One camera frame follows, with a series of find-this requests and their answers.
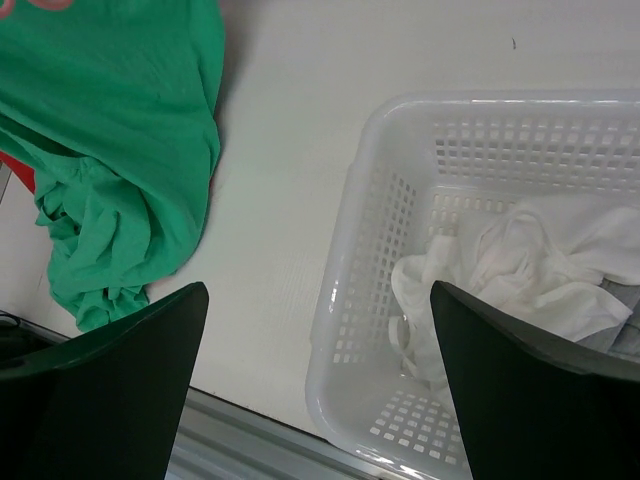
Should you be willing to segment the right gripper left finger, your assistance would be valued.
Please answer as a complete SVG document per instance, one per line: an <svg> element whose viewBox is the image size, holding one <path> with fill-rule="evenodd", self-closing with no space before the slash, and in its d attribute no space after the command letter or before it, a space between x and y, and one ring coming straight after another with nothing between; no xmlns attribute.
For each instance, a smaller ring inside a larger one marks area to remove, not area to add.
<svg viewBox="0 0 640 480"><path fill-rule="evenodd" d="M208 302L192 283L62 342L2 313L2 478L164 478Z"/></svg>

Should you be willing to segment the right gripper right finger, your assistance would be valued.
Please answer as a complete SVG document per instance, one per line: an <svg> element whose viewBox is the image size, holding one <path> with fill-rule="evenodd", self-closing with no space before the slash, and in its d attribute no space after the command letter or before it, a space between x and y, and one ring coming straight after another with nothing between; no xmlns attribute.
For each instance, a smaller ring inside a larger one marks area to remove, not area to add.
<svg viewBox="0 0 640 480"><path fill-rule="evenodd" d="M636 479L639 365L509 316L450 283L430 294L476 479Z"/></svg>

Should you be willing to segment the grey tank top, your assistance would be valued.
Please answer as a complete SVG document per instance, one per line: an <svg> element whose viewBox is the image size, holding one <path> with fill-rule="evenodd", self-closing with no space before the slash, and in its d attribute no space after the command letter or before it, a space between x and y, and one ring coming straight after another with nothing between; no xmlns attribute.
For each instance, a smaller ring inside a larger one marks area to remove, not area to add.
<svg viewBox="0 0 640 480"><path fill-rule="evenodd" d="M579 345L624 360L639 362L639 287L604 280L601 287L632 310L619 326L590 335Z"/></svg>

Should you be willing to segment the white tank top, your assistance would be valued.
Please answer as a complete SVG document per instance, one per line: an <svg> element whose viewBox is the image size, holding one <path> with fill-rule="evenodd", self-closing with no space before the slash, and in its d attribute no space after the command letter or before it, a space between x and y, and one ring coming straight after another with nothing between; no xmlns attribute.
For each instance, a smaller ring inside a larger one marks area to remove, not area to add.
<svg viewBox="0 0 640 480"><path fill-rule="evenodd" d="M603 287L639 283L639 208L594 195L523 199L504 213L465 213L454 236L399 259L391 287L408 338L389 337L403 367L432 389L447 385L430 292L444 281L490 306L577 342L622 325L632 309Z"/></svg>

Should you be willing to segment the red tank top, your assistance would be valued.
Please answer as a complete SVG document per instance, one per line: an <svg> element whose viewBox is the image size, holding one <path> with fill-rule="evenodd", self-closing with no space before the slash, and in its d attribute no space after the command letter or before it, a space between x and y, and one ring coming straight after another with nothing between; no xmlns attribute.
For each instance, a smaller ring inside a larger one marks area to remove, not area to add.
<svg viewBox="0 0 640 480"><path fill-rule="evenodd" d="M0 160L16 175L28 191L32 194L35 193L35 173L31 167L16 160L5 152L0 152Z"/></svg>

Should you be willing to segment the green tank top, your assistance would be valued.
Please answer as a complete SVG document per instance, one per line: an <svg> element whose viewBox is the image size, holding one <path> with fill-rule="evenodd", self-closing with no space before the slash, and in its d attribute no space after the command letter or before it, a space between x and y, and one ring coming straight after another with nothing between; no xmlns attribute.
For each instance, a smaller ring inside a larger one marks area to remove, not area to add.
<svg viewBox="0 0 640 480"><path fill-rule="evenodd" d="M17 1L1 19L1 149L34 170L50 293L79 330L144 308L196 250L224 52L215 1Z"/></svg>

